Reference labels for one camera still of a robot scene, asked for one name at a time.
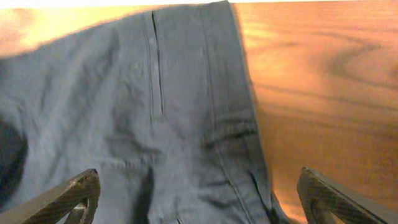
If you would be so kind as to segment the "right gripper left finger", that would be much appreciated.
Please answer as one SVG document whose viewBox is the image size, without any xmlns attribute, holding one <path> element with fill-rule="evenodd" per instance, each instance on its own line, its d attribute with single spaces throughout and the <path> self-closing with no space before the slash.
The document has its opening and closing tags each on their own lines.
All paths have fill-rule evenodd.
<svg viewBox="0 0 398 224">
<path fill-rule="evenodd" d="M 1 223 L 91 224 L 100 197 L 100 178 L 96 169 L 88 169 L 50 189 L 27 203 L 1 214 Z"/>
</svg>

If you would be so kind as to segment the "navy blue shorts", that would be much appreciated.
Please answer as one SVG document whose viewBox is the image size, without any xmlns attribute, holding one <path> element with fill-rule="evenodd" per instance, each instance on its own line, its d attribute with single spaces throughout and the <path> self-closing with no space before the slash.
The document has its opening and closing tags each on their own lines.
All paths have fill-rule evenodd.
<svg viewBox="0 0 398 224">
<path fill-rule="evenodd" d="M 1 60 L 1 210 L 87 169 L 101 182 L 95 223 L 287 223 L 229 2 Z"/>
</svg>

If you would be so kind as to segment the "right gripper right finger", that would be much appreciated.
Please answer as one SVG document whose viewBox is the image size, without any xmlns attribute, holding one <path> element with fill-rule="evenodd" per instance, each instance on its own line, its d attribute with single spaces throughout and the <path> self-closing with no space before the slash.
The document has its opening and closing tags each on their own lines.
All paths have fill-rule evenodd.
<svg viewBox="0 0 398 224">
<path fill-rule="evenodd" d="M 397 212 L 308 167 L 297 192 L 309 223 L 397 223 Z"/>
</svg>

